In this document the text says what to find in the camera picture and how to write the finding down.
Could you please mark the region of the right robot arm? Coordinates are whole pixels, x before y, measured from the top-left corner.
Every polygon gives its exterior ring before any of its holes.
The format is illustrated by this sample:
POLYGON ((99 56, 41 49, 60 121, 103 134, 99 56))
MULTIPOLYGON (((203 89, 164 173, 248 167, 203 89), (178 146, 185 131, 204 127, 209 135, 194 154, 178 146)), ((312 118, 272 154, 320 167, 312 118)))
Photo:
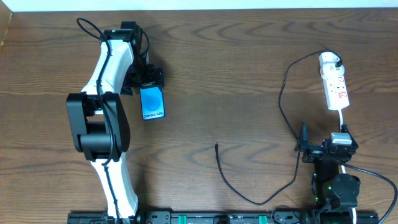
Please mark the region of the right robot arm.
POLYGON ((295 150, 303 153, 304 163, 314 165, 311 188, 317 202, 308 212, 308 223, 353 223, 361 182, 354 175, 340 172, 339 167, 352 158, 357 148, 345 124, 316 146, 308 142, 307 124, 303 123, 295 150))

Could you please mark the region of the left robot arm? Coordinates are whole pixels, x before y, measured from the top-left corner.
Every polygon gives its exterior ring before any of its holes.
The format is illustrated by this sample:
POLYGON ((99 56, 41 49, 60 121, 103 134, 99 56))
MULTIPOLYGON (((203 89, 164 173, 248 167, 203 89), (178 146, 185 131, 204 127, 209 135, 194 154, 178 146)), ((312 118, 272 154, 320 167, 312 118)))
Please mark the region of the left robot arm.
POLYGON ((145 121, 165 116, 164 73, 149 63, 142 50, 147 34, 135 21, 118 29, 99 31, 101 47, 96 68, 79 93, 71 93, 66 107, 75 149, 96 170, 108 203, 105 212, 73 212, 68 223, 147 223, 131 184, 126 153, 130 127, 121 95, 137 89, 145 121))

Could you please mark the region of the blue screen smartphone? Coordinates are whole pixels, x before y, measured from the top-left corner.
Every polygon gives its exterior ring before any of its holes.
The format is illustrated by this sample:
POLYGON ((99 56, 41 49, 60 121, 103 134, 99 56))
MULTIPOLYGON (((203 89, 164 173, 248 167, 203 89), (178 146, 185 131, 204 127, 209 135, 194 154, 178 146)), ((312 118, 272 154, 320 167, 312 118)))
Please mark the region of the blue screen smartphone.
POLYGON ((143 120, 158 119, 165 116, 164 99, 160 87, 140 89, 143 120))

